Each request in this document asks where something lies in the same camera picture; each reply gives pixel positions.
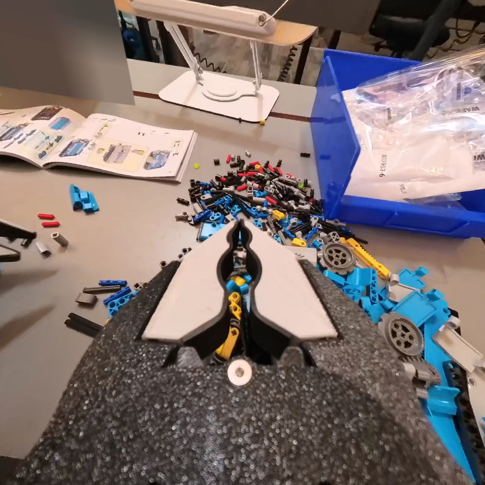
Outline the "clear plastic bags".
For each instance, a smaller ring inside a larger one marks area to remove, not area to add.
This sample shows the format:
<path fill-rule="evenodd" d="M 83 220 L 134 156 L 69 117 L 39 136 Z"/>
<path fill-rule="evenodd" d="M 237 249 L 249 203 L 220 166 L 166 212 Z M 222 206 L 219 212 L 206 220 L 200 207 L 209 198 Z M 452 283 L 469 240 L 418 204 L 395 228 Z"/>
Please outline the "clear plastic bags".
<path fill-rule="evenodd" d="M 345 194 L 390 201 L 484 189 L 484 47 L 343 91 L 360 144 Z"/>

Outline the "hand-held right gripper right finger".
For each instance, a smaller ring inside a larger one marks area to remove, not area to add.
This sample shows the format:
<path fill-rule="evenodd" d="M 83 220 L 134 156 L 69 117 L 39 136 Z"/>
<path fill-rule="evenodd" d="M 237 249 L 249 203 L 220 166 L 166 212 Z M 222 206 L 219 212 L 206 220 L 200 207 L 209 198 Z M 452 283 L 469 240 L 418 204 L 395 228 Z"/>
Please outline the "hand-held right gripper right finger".
<path fill-rule="evenodd" d="M 252 278 L 249 330 L 258 346 L 299 346 L 338 337 L 322 299 L 294 252 L 243 221 L 246 270 Z"/>

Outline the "white desk lamp head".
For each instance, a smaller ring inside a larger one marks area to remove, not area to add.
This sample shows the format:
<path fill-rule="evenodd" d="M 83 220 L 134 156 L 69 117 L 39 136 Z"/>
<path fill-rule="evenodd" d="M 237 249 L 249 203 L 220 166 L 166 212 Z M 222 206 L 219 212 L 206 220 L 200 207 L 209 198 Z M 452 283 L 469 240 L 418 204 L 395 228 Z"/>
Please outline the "white desk lamp head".
<path fill-rule="evenodd" d="M 280 20 L 276 14 L 235 5 L 196 1 L 115 1 L 118 10 L 178 26 L 191 27 L 273 45 L 297 45 L 316 26 Z"/>

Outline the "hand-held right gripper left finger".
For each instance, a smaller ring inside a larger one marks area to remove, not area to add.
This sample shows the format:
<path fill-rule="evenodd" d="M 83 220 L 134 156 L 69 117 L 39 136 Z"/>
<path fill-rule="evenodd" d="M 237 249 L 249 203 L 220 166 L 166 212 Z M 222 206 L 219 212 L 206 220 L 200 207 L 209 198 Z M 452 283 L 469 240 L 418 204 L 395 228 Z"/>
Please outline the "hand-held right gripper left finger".
<path fill-rule="evenodd" d="M 179 264 L 142 339 L 175 345 L 222 345 L 230 328 L 226 280 L 233 271 L 239 222 L 233 221 Z"/>

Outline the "white lamp stand base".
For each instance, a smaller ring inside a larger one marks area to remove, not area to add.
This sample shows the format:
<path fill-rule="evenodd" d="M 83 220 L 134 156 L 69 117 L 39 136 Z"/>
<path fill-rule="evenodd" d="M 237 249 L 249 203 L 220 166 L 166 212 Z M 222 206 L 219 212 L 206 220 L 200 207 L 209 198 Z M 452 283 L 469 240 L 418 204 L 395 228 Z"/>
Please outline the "white lamp stand base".
<path fill-rule="evenodd" d="M 163 24 L 191 70 L 161 89 L 161 100 L 250 123 L 259 123 L 268 118 L 280 92 L 277 88 L 262 84 L 256 39 L 249 40 L 255 79 L 244 81 L 226 74 L 204 71 L 179 26 L 167 21 Z"/>

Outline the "pile of building pieces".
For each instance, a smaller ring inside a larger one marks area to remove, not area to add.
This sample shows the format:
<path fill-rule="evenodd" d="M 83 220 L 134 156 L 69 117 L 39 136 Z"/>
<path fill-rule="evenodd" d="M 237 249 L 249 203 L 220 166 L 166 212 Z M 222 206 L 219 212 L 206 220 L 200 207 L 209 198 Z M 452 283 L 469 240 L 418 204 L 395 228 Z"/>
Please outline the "pile of building pieces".
<path fill-rule="evenodd" d="M 302 263 L 338 337 L 258 346 L 242 223 L 225 342 L 142 339 L 183 259 L 169 263 L 94 338 L 25 482 L 484 484 L 467 387 L 484 361 L 420 291 L 427 270 L 378 288 L 374 270 Z"/>

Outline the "open instruction booklet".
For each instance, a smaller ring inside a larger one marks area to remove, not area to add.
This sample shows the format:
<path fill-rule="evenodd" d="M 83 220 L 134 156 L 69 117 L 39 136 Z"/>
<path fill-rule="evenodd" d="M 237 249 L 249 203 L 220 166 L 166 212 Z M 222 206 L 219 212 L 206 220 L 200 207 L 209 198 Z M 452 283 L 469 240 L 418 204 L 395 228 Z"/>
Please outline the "open instruction booklet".
<path fill-rule="evenodd" d="M 59 105 L 1 109 L 1 155 L 41 169 L 73 167 L 125 178 L 181 182 L 197 133 Z"/>

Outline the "black office chair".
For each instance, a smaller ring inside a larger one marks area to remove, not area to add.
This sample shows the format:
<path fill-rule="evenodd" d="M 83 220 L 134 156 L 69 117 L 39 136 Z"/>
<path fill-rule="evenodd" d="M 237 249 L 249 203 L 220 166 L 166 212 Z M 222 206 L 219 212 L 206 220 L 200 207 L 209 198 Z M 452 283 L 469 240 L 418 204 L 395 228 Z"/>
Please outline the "black office chair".
<path fill-rule="evenodd" d="M 382 1 L 369 27 L 376 38 L 374 51 L 389 50 L 391 57 L 423 60 L 429 49 L 450 38 L 447 21 L 459 10 L 462 1 Z M 425 15 L 403 16 L 396 11 L 412 13 L 413 8 L 430 7 Z"/>

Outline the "blue plastic bin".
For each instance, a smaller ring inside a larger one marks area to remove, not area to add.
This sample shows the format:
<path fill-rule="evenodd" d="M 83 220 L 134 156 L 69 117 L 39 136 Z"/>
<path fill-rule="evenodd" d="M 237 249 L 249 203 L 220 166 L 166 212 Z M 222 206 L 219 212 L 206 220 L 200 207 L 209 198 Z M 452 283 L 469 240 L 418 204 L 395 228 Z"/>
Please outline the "blue plastic bin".
<path fill-rule="evenodd" d="M 324 50 L 310 117 L 324 214 L 329 219 L 382 229 L 483 239 L 484 190 L 465 192 L 465 209 L 345 195 L 360 144 L 342 91 L 417 64 L 416 60 Z"/>

